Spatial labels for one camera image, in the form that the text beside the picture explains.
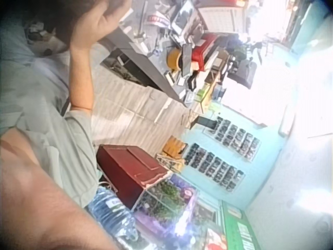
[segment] floor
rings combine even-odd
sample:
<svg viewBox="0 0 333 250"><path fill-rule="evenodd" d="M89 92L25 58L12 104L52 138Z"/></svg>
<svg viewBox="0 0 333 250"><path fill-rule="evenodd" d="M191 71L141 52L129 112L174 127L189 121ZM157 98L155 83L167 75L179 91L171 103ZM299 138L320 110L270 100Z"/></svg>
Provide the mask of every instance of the floor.
<svg viewBox="0 0 333 250"><path fill-rule="evenodd" d="M190 110L161 91L123 80L104 66L94 71L93 80L96 148L100 144L136 145L155 156L170 136L180 138L188 127Z"/></svg>

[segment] man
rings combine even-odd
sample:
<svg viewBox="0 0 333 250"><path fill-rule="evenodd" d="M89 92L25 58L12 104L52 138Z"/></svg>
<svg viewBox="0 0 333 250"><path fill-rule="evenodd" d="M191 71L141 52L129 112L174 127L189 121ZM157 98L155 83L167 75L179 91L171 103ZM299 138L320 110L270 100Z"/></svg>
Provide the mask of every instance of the man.
<svg viewBox="0 0 333 250"><path fill-rule="evenodd" d="M110 12L108 2L100 0L79 19L70 43L69 70L68 53L36 59L26 45L20 19L11 13L1 20L4 247L115 249L80 206L92 200L98 186L90 132L94 104L91 64L100 63L108 51L94 44L117 28L130 6L130 0L123 0L105 16ZM59 112L68 96L71 108L62 117Z"/></svg>

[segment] hand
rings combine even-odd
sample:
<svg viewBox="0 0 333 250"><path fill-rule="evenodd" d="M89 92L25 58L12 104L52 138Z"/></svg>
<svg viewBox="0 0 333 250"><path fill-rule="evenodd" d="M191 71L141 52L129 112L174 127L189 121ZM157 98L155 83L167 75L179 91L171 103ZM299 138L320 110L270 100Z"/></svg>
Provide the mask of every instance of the hand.
<svg viewBox="0 0 333 250"><path fill-rule="evenodd" d="M119 20L131 7L131 0L123 0L120 7L105 16L109 0L97 0L93 8L85 13L76 23L72 38L71 50L89 51L91 46L118 27Z"/></svg>

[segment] plastic bottle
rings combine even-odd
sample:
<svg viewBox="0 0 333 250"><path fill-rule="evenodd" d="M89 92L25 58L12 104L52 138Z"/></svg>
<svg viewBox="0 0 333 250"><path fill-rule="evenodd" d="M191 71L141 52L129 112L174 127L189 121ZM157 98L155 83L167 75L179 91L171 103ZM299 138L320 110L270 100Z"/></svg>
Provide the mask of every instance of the plastic bottle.
<svg viewBox="0 0 333 250"><path fill-rule="evenodd" d="M137 240L135 218L111 190L100 186L88 204L88 211L109 234Z"/></svg>

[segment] fingers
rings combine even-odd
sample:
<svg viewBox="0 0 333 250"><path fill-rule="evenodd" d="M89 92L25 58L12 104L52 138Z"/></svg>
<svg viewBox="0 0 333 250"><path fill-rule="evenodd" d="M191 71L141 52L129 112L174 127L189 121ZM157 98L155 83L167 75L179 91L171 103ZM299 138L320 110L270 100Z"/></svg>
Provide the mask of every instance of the fingers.
<svg viewBox="0 0 333 250"><path fill-rule="evenodd" d="M97 0L93 8L89 11L89 14L95 16L96 18L99 18L104 14L108 7L108 0Z"/></svg>
<svg viewBox="0 0 333 250"><path fill-rule="evenodd" d="M125 16L127 11L130 9L131 5L132 0L123 0L122 4L117 9L115 9L114 11L112 11L111 14L106 16L107 22L109 24L113 24L115 22L118 24L120 19Z"/></svg>

